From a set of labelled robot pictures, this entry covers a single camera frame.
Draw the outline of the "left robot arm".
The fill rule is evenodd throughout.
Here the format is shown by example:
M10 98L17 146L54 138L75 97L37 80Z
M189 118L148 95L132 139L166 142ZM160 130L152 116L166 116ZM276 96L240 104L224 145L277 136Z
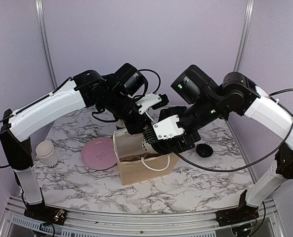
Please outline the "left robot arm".
M51 212L44 202L34 170L30 137L37 130L74 111L95 106L124 122L129 134L142 133L151 124L146 111L162 101L156 92L137 96L148 87L140 70L129 63L115 73L100 75L87 70L67 78L59 87L29 105L6 110L0 120L0 141L26 197L27 209L39 219Z

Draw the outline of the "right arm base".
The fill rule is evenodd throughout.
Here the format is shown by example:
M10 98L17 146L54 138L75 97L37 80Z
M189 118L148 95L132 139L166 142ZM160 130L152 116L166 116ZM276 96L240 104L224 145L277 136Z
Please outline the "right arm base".
M237 207L219 210L215 213L216 221L220 227L250 221L259 217L258 207L247 205L246 193L247 190L241 193Z

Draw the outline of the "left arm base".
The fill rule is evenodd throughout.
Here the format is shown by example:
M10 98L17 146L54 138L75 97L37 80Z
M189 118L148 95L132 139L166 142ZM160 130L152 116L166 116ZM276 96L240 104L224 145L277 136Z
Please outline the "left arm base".
M31 205L25 201L24 192L21 194L21 199L25 205L24 216L45 221L48 225L57 224L63 226L66 220L67 210L58 207L51 207L45 204L43 195L42 201L39 204Z

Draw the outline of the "brown paper bag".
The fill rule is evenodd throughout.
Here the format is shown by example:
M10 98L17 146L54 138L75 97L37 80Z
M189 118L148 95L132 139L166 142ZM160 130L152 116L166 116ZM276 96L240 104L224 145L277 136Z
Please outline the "brown paper bag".
M179 161L174 153L161 155L145 152L142 140L141 134L130 135L125 128L113 133L114 152L124 186L168 175Z

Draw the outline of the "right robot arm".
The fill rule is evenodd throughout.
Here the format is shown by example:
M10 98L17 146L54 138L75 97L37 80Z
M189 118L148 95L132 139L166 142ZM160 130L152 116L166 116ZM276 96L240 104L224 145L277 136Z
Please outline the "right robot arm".
M275 157L267 172L240 197L233 210L237 221L244 221L285 181L293 179L293 113L274 94L267 94L239 72L230 72L217 84L198 66L189 66L172 84L189 108L153 125L159 141L172 144L177 137L197 131L212 121L228 119L234 112L253 119L282 139L272 152Z

